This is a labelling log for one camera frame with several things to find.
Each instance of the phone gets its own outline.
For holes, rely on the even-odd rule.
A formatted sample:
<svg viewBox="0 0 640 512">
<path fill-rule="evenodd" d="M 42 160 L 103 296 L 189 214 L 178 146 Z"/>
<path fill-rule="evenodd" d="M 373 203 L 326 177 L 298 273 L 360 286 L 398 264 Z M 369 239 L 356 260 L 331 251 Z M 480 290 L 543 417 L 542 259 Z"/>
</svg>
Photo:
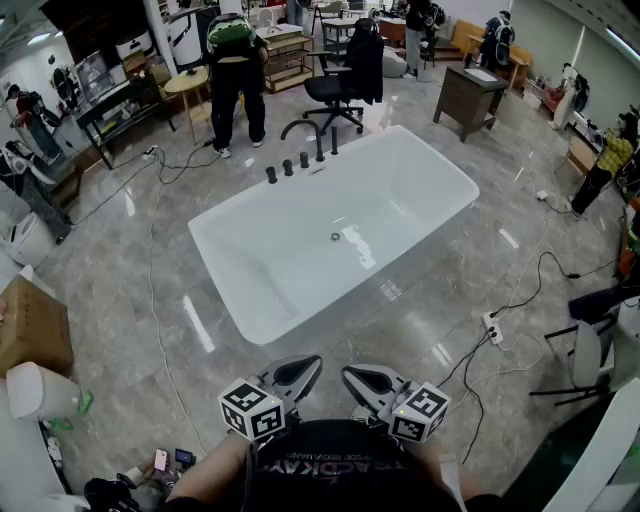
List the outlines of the phone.
<svg viewBox="0 0 640 512">
<path fill-rule="evenodd" d="M 167 469 L 167 457 L 169 454 L 164 450 L 156 450 L 156 461 L 153 467 L 158 471 L 165 471 Z"/>
</svg>

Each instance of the black office chair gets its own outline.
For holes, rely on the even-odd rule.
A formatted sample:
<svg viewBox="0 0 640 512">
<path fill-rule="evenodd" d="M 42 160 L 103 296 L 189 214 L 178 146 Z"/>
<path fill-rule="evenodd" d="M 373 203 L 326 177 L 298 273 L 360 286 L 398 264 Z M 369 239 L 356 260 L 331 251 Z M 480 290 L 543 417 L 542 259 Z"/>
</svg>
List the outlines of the black office chair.
<svg viewBox="0 0 640 512">
<path fill-rule="evenodd" d="M 307 94 L 314 100 L 329 105 L 326 108 L 307 110 L 302 117 L 307 119 L 309 114 L 330 114 L 329 119 L 322 127 L 324 135 L 331 122 L 338 116 L 348 119 L 355 124 L 358 133 L 362 133 L 364 127 L 351 114 L 357 112 L 359 116 L 364 114 L 362 107 L 350 107 L 352 100 L 364 100 L 371 104 L 373 101 L 382 101 L 382 52 L 384 43 L 375 30 L 375 22 L 368 18 L 362 18 L 355 24 L 353 37 L 347 46 L 347 67 L 328 67 L 327 56 L 331 52 L 309 52 L 309 56 L 317 56 L 320 59 L 324 76 L 307 78 L 304 88 Z"/>
</svg>

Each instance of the marble floor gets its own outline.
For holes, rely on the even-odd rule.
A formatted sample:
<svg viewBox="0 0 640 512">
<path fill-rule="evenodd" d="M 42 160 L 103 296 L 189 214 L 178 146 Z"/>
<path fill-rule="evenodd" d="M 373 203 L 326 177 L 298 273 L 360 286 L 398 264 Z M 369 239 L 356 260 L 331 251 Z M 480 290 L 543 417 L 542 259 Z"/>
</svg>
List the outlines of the marble floor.
<svg viewBox="0 0 640 512">
<path fill-rule="evenodd" d="M 514 303 L 535 291 L 539 254 L 553 251 L 567 272 L 586 272 L 615 258 L 622 201 L 614 190 L 606 190 L 580 222 L 538 202 L 534 191 L 545 189 L 553 204 L 561 196 L 562 207 L 562 197 L 576 187 L 570 168 L 558 172 L 559 184 L 553 174 L 567 141 L 539 114 L 529 112 L 519 133 L 498 123 L 492 131 L 472 134 L 466 144 L 460 143 L 455 121 L 443 115 L 440 124 L 432 122 L 444 70 L 441 64 L 427 68 L 421 81 L 385 79 L 384 102 L 365 105 L 365 135 L 395 124 L 405 126 L 470 176 L 480 187 L 480 197 L 368 282 L 266 346 L 252 345 L 239 334 L 187 222 L 264 180 L 267 166 L 278 166 L 301 150 L 313 152 L 308 127 L 279 140 L 288 122 L 318 107 L 302 87 L 265 95 L 267 138 L 261 148 L 252 147 L 241 112 L 235 120 L 232 157 L 211 164 L 215 155 L 210 148 L 202 149 L 191 159 L 192 165 L 202 167 L 187 169 L 171 185 L 162 187 L 158 163 L 142 158 L 113 171 L 97 166 L 87 174 L 81 198 L 71 210 L 76 220 L 147 166 L 82 222 L 39 269 L 68 306 L 74 378 L 95 395 L 90 414 L 74 420 L 75 430 L 58 434 L 75 491 L 91 477 L 114 477 L 152 455 L 156 447 L 179 447 L 201 456 L 185 411 L 204 449 L 211 450 L 226 430 L 218 393 L 235 378 L 281 357 L 315 353 L 324 358 L 323 374 L 301 405 L 306 419 L 350 413 L 355 402 L 339 378 L 348 363 L 381 363 L 416 380 L 439 382 L 479 340 L 483 313 L 509 303 L 518 283 Z M 167 164 L 183 165 L 194 146 L 183 116 L 174 121 L 175 133 L 164 122 L 145 127 L 116 163 L 157 144 Z M 340 143 L 358 137 L 348 122 L 339 120 L 337 125 Z M 211 127 L 196 126 L 196 135 L 203 143 L 211 137 Z M 328 148 L 330 136 L 323 142 Z M 163 179 L 178 172 L 165 168 Z M 500 233 L 502 229 L 517 247 Z M 571 325 L 567 300 L 612 283 L 609 269 L 567 281 L 550 258 L 543 259 L 541 275 L 539 295 L 500 320 L 503 347 L 519 339 L 517 345 L 507 352 L 483 347 L 469 370 L 471 382 L 518 365 L 525 368 L 540 358 L 528 371 L 494 376 L 475 386 L 486 414 L 467 466 L 492 492 L 503 492 L 546 434 L 576 411 L 571 406 L 553 407 L 552 398 L 528 396 L 530 390 L 566 384 L 571 337 L 549 345 L 521 335 L 542 338 Z M 184 410 L 158 344 L 150 279 L 160 341 Z M 213 351 L 201 342 L 199 322 Z M 443 389 L 457 403 L 464 395 L 462 372 Z M 439 429 L 438 436 L 459 460 L 479 415 L 477 403 L 468 398 Z"/>
</svg>

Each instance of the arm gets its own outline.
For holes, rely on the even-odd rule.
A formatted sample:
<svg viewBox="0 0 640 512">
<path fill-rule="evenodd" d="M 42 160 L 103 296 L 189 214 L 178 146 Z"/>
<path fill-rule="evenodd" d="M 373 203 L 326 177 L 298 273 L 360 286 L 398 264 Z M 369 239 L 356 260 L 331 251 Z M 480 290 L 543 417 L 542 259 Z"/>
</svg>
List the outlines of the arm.
<svg viewBox="0 0 640 512">
<path fill-rule="evenodd" d="M 239 434 L 229 434 L 178 480 L 167 501 L 176 498 L 195 498 L 204 504 L 216 501 L 244 466 L 248 444 Z"/>
<path fill-rule="evenodd" d="M 440 456 L 445 454 L 444 448 L 435 437 L 430 438 L 424 444 L 403 443 L 404 449 L 410 453 L 416 461 L 426 470 L 435 485 L 449 492 L 449 489 L 442 481 L 440 472 Z M 476 478 L 464 466 L 458 465 L 458 475 L 460 478 L 460 492 L 464 501 L 475 496 L 486 494 Z"/>
</svg>

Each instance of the black faucet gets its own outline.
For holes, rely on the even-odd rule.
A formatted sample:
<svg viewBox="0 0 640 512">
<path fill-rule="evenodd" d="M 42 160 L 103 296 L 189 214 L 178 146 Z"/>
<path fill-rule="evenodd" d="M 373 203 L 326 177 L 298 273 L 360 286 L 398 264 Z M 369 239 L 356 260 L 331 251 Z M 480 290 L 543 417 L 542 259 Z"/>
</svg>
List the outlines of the black faucet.
<svg viewBox="0 0 640 512">
<path fill-rule="evenodd" d="M 284 130 L 282 130 L 282 135 L 280 135 L 280 140 L 286 139 L 287 133 L 289 133 L 289 130 L 291 130 L 291 128 L 293 128 L 298 124 L 308 124 L 309 126 L 312 126 L 313 129 L 316 131 L 316 147 L 318 150 L 316 154 L 316 161 L 317 162 L 324 161 L 324 154 L 322 153 L 322 136 L 320 135 L 320 127 L 313 121 L 309 121 L 307 119 L 298 119 L 297 121 L 293 121 L 289 123 L 287 126 L 285 126 Z"/>
</svg>

